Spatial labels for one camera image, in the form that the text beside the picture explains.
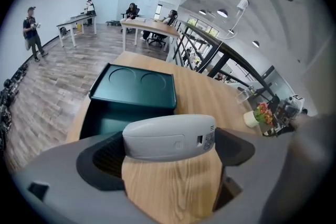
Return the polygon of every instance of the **black textured pad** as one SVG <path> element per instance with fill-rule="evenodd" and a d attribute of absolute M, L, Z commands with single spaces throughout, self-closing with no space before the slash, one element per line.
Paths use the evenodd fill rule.
<path fill-rule="evenodd" d="M 122 132 L 82 151 L 76 161 L 79 175 L 92 187 L 111 191 L 125 190 L 121 166 L 125 159 Z"/>
<path fill-rule="evenodd" d="M 223 166 L 237 166 L 249 160 L 255 147 L 221 128 L 215 130 L 215 149 Z"/>

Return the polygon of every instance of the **transparent container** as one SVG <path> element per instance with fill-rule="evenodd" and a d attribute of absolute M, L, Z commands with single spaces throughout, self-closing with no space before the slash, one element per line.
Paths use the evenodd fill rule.
<path fill-rule="evenodd" d="M 249 97 L 251 97 L 253 94 L 255 94 L 256 90 L 253 86 L 250 86 L 246 88 L 244 91 L 242 91 L 240 94 L 236 96 L 236 100 L 238 104 L 243 103 L 245 100 L 247 100 Z"/>

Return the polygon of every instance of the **wooden tabletop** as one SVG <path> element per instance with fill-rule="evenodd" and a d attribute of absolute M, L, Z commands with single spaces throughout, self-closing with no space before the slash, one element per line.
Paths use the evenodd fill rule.
<path fill-rule="evenodd" d="M 142 22 L 140 20 L 132 20 L 128 22 L 122 22 L 121 25 L 133 28 L 140 27 L 141 29 L 152 32 L 159 31 L 167 36 L 180 36 L 175 27 L 166 25 L 163 22 L 154 22 L 153 20 L 146 20 L 145 22 Z"/>
<path fill-rule="evenodd" d="M 259 126 L 250 129 L 245 125 L 243 114 L 251 108 L 246 101 L 237 104 L 235 88 L 190 69 L 132 52 L 123 52 L 113 64 L 173 74 L 177 95 L 175 114 L 207 114 L 215 118 L 217 127 L 261 135 Z M 89 104 L 90 99 L 86 97 L 67 142 L 79 139 Z M 212 213 L 221 167 L 215 148 L 178 162 L 149 163 L 126 157 L 122 178 L 130 200 L 148 216 L 163 224 L 187 224 Z"/>

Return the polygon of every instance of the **circular indentation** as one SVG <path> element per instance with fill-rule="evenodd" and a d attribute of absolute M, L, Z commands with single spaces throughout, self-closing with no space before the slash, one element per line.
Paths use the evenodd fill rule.
<path fill-rule="evenodd" d="M 135 73 L 128 68 L 118 68 L 113 71 L 109 76 L 111 83 L 126 84 L 135 80 Z"/>
<path fill-rule="evenodd" d="M 166 81 L 160 74 L 147 73 L 142 76 L 141 85 L 146 88 L 163 90 L 166 87 Z"/>

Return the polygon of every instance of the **flower pot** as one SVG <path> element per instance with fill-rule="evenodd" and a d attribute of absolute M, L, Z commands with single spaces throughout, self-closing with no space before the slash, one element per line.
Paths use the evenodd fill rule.
<path fill-rule="evenodd" d="M 254 117 L 253 111 L 246 112 L 243 118 L 244 118 L 245 124 L 250 128 L 257 126 L 259 123 Z"/>

